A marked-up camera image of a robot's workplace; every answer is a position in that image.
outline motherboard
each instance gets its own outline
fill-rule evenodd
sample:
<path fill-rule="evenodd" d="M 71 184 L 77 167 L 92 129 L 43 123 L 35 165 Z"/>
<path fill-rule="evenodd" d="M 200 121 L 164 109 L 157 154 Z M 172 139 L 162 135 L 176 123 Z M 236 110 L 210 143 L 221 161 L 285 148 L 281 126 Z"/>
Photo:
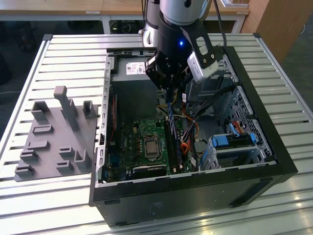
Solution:
<path fill-rule="evenodd" d="M 188 172 L 188 163 L 178 164 L 179 158 L 170 151 L 169 126 L 166 119 L 121 123 L 118 146 L 109 154 L 108 181 Z M 180 118 L 176 118 L 176 134 L 178 138 L 183 134 Z"/>

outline wooden tabletop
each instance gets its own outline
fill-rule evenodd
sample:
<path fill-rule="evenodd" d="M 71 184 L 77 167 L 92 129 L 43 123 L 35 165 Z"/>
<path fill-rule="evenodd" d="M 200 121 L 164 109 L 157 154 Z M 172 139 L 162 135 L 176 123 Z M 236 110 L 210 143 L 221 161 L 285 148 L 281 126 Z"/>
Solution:
<path fill-rule="evenodd" d="M 218 0 L 221 15 L 248 15 L 247 7 L 224 7 Z M 104 15 L 142 15 L 141 0 L 103 0 Z M 209 15 L 216 15 L 214 4 L 211 4 Z"/>
<path fill-rule="evenodd" d="M 221 15 L 248 15 L 245 7 L 224 7 L 218 0 Z M 1 14 L 36 15 L 141 15 L 141 0 L 0 0 Z M 214 4 L 209 15 L 216 15 Z"/>
<path fill-rule="evenodd" d="M 0 0 L 1 14 L 101 14 L 103 0 Z"/>

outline cpu socket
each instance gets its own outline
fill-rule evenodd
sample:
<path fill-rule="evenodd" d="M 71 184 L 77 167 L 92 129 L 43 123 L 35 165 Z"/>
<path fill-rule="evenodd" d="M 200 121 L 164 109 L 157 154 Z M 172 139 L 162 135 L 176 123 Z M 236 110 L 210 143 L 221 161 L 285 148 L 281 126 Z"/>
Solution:
<path fill-rule="evenodd" d="M 145 158 L 154 162 L 160 157 L 158 135 L 148 135 L 144 137 Z"/>

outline green motherboard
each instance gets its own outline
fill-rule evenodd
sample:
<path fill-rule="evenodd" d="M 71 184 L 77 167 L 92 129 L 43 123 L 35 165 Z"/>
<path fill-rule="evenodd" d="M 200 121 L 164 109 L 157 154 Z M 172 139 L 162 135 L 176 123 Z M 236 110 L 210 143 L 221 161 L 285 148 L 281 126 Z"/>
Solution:
<path fill-rule="evenodd" d="M 128 180 L 131 169 L 141 166 L 165 165 L 166 175 L 176 173 L 170 164 L 165 122 L 163 119 L 150 119 L 121 124 L 118 150 L 109 158 L 111 181 Z M 175 124 L 180 138 L 183 134 L 181 119 L 177 118 Z M 184 163 L 179 171 L 188 172 L 188 165 Z"/>

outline aluminum slatted table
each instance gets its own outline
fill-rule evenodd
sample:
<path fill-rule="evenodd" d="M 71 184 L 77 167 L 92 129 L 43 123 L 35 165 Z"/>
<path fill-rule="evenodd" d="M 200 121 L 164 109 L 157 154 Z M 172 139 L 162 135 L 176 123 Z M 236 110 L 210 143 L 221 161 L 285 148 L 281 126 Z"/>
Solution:
<path fill-rule="evenodd" d="M 212 44 L 223 44 L 211 34 Z M 49 107 L 57 85 L 68 88 L 76 105 L 99 105 L 106 49 L 141 47 L 137 35 L 53 36 L 42 42 L 0 143 L 0 234 L 305 234 L 313 227 L 313 115 L 262 39 L 228 35 L 299 173 L 248 206 L 110 228 L 88 206 L 90 174 L 15 182 L 14 170 L 25 144 L 35 100 Z"/>

